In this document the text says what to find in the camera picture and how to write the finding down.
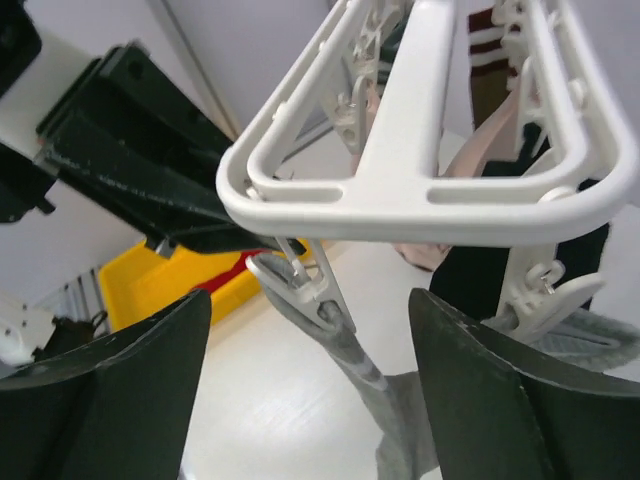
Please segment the grey sock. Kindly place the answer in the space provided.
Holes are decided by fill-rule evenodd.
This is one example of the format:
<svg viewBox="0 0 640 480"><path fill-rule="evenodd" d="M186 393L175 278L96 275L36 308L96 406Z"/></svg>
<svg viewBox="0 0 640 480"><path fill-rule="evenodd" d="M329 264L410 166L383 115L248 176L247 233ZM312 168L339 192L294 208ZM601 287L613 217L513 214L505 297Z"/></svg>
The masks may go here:
<svg viewBox="0 0 640 480"><path fill-rule="evenodd" d="M416 371L384 375L347 326L346 315L333 301L316 309L320 321L287 301L263 278L264 271L299 287L300 278L284 258L259 254L249 260L272 305L291 323L318 343L342 370L380 428L382 439L375 458L379 479L419 479L438 466L419 375Z"/></svg>
<svg viewBox="0 0 640 480"><path fill-rule="evenodd" d="M594 371L623 367L639 358L639 329L579 309L534 340L521 343L565 363Z"/></svg>

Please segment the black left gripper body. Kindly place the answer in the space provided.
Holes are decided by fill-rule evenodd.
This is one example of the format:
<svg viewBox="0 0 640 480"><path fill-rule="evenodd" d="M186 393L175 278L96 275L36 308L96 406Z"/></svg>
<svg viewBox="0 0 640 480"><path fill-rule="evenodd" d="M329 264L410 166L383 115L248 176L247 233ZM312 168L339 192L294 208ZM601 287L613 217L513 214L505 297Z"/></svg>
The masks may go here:
<svg viewBox="0 0 640 480"><path fill-rule="evenodd" d="M231 140L136 43L92 60L36 128L62 169L147 200L214 200Z"/></svg>

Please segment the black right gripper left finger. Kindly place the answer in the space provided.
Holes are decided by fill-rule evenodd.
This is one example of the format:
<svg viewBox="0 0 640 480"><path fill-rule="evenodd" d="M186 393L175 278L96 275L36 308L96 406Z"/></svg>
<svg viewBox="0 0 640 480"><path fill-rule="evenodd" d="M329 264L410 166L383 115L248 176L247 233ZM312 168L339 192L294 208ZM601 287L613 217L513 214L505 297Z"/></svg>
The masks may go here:
<svg viewBox="0 0 640 480"><path fill-rule="evenodd" d="M2 478L178 478L210 319L196 290L3 378Z"/></svg>

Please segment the pink sock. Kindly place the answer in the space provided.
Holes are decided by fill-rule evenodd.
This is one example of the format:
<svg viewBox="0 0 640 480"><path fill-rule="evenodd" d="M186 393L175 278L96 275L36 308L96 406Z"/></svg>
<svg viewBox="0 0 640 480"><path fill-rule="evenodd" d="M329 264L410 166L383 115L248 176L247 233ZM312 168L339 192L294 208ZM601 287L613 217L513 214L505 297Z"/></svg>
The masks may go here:
<svg viewBox="0 0 640 480"><path fill-rule="evenodd" d="M443 178L478 177L490 160L515 161L515 136L520 82L499 107L472 133L440 174ZM451 245L399 243L396 252L410 265L435 271L445 260Z"/></svg>

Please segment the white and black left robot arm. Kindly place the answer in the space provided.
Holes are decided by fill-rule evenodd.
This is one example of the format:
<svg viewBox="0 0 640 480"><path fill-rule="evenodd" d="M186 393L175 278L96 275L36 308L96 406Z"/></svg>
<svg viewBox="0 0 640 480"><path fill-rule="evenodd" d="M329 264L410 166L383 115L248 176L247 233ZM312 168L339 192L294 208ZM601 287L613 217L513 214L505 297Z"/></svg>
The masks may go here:
<svg viewBox="0 0 640 480"><path fill-rule="evenodd" d="M21 1L1 5L1 219L51 214L62 182L170 256L305 252L237 225L215 178L231 140L139 41L93 57L38 26Z"/></svg>

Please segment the aluminium left frame post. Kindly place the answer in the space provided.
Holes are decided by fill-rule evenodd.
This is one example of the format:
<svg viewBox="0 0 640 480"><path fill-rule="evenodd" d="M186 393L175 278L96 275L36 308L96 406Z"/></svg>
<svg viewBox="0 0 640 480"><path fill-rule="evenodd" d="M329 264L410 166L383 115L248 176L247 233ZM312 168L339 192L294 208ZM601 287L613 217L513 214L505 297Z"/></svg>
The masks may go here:
<svg viewBox="0 0 640 480"><path fill-rule="evenodd" d="M219 95L214 82L206 73L204 64L196 54L192 42L188 39L186 29L181 25L175 9L169 1L165 0L147 1L147 4L202 99L204 111L231 140L237 140L242 132L242 127L235 115L228 110L228 105Z"/></svg>

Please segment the white plastic clip hanger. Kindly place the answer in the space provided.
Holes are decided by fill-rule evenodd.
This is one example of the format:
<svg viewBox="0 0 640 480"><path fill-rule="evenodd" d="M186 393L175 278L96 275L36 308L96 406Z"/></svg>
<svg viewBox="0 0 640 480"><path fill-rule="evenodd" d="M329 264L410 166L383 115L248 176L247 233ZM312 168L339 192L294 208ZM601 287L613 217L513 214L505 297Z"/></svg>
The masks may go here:
<svg viewBox="0 0 640 480"><path fill-rule="evenodd" d="M534 340L603 286L599 274L563 275L559 243L609 222L639 173L634 132L569 1L499 1L511 58L522 66L517 121L540 123L550 149L521 177L443 178L438 154L456 6L418 1L339 1L237 142L216 189L241 227L309 241L318 266L292 266L293 287L263 278L312 319L343 302L321 241L445 243L510 251L499 306L517 340ZM382 43L405 27L388 81L377 84ZM279 180L275 174L308 114L321 105L359 156L342 180Z"/></svg>

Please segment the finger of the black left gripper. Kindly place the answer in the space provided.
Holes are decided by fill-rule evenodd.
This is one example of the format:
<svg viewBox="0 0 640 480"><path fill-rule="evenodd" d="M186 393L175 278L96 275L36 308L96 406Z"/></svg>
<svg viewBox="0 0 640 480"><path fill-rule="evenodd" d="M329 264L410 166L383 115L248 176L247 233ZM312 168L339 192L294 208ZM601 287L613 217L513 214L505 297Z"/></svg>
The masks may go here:
<svg viewBox="0 0 640 480"><path fill-rule="evenodd" d="M160 254L179 246L202 254L281 249L275 238L231 220L213 187L124 145L58 139L45 143L42 160L67 186L144 234L146 246Z"/></svg>

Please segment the maroon striped brown sock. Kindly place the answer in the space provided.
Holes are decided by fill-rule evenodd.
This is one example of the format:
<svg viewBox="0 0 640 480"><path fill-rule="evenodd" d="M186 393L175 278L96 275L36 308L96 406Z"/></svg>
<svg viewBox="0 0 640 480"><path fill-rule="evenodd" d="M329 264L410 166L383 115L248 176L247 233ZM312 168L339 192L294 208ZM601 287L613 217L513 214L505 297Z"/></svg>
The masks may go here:
<svg viewBox="0 0 640 480"><path fill-rule="evenodd" d="M404 30L403 25L397 26L381 45L377 74L378 85L385 85L388 81Z"/></svg>
<svg viewBox="0 0 640 480"><path fill-rule="evenodd" d="M489 7L467 17L469 88L475 130L507 99L517 78L501 43L504 25L494 19L493 11Z"/></svg>

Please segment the red santa sock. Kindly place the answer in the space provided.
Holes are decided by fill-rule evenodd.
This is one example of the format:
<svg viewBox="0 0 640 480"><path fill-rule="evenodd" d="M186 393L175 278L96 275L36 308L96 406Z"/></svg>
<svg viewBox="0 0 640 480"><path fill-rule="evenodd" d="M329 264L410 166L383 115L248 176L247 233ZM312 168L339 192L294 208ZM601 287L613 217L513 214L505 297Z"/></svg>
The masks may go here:
<svg viewBox="0 0 640 480"><path fill-rule="evenodd" d="M254 284L255 278L253 275L246 268L242 268L225 271L195 285L193 290L201 289L206 291L209 295L213 295L217 292L227 294L228 292L233 293L234 291L251 289Z"/></svg>

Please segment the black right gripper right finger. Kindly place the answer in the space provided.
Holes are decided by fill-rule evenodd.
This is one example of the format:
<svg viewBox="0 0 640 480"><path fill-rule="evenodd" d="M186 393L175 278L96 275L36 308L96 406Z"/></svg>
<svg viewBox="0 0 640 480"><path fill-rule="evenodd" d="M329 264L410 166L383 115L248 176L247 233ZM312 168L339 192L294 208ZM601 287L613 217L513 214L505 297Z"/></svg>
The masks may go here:
<svg viewBox="0 0 640 480"><path fill-rule="evenodd" d="M422 288L408 309L443 478L638 478L638 383L557 360Z"/></svg>

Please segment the yellow plastic tray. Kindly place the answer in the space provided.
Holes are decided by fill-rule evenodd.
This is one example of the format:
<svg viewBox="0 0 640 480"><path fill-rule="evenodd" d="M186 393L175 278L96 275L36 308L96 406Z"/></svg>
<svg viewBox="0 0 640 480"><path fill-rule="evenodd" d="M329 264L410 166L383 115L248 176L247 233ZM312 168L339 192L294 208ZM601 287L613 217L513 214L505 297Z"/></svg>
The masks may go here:
<svg viewBox="0 0 640 480"><path fill-rule="evenodd" d="M170 258L164 258L142 243L132 247L99 271L110 329L119 331L150 317L192 291L195 285L225 271L247 269L246 260L257 253L198 254L179 247ZM251 289L210 295L211 322L221 321L260 291L255 278Z"/></svg>

